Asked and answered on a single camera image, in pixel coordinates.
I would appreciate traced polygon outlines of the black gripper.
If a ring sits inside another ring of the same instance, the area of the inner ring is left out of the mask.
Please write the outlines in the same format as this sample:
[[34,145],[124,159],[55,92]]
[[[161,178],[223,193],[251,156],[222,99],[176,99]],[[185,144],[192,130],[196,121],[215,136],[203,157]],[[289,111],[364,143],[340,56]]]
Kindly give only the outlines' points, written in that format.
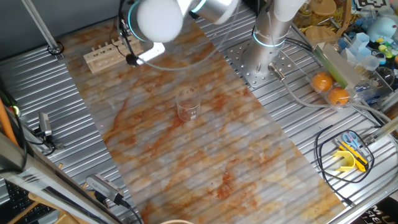
[[128,36],[129,36],[128,26],[126,25],[126,22],[124,19],[119,20],[119,33],[123,39],[128,40]]

